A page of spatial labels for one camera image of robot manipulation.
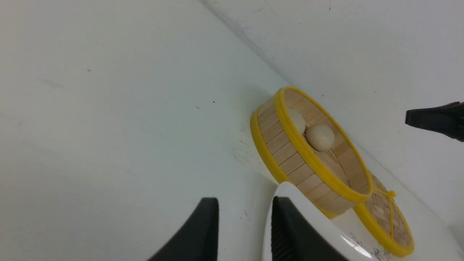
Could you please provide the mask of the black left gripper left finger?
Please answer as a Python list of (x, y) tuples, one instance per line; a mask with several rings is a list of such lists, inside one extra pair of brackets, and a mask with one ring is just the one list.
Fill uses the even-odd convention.
[(187, 221), (150, 261), (216, 261), (218, 259), (219, 202), (204, 197)]

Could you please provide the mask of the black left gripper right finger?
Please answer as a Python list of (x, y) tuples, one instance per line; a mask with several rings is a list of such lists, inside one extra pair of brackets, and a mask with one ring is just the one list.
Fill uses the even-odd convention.
[(272, 200), (271, 252), (273, 261), (346, 261), (313, 228), (288, 197)]

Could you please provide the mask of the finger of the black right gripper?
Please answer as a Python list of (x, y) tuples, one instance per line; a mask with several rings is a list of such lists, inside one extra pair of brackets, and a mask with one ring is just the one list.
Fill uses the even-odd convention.
[(433, 108), (408, 110), (405, 115), (405, 124), (463, 142), (464, 103), (453, 102)]

